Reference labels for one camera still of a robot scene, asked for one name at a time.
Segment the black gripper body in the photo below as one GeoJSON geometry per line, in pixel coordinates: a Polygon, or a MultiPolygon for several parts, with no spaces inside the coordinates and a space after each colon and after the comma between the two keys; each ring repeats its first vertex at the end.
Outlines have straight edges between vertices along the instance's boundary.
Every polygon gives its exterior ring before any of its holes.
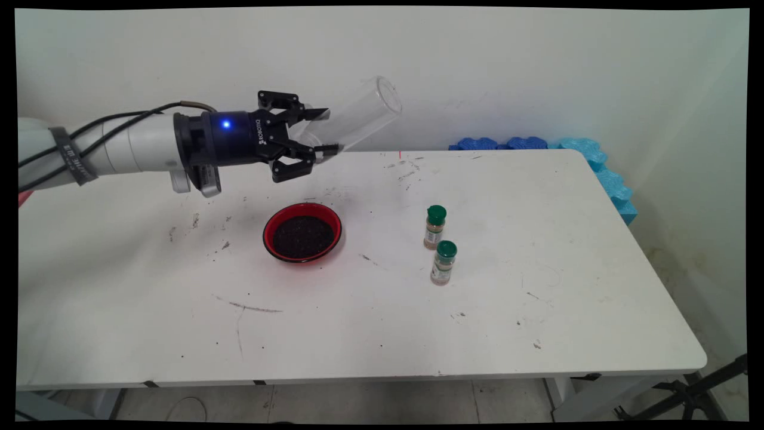
{"type": "Polygon", "coordinates": [[[269,131],[271,125],[265,110],[174,114],[175,140],[184,168],[273,161],[276,145],[269,141],[275,135],[269,131]]]}

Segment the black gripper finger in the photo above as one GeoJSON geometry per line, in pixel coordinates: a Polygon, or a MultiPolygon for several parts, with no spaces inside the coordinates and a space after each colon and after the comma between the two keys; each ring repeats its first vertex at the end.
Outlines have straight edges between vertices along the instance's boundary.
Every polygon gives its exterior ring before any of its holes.
{"type": "Polygon", "coordinates": [[[301,103],[298,95],[260,90],[257,93],[257,114],[269,126],[285,124],[287,128],[303,121],[322,121],[330,117],[328,108],[313,108],[301,103]]]}
{"type": "Polygon", "coordinates": [[[276,142],[275,145],[279,146],[279,149],[269,158],[271,177],[275,183],[309,175],[316,164],[340,152],[339,144],[311,146],[286,140],[276,142]]]}

